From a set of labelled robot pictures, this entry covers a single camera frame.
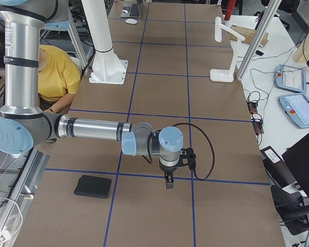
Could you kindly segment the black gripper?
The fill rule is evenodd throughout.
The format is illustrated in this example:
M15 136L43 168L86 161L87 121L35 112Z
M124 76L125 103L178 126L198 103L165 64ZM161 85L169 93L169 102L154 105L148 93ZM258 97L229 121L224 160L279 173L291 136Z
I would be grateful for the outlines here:
M165 177L165 184L167 189L173 189L174 187L174 171L177 170L177 167L172 166L165 166L163 164L159 165L160 169L164 172L164 177Z

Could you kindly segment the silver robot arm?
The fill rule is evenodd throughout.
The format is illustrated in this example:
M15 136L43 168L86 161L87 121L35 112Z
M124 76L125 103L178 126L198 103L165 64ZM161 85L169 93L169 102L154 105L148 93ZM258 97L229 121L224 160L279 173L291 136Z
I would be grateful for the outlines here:
M125 155L157 156L167 188L182 164L183 134L176 127L155 131L147 123L72 118L81 73L61 49L40 44L40 30L68 27L67 1L0 1L0 68L5 69L5 104L0 108L0 151L19 154L53 138L116 140Z

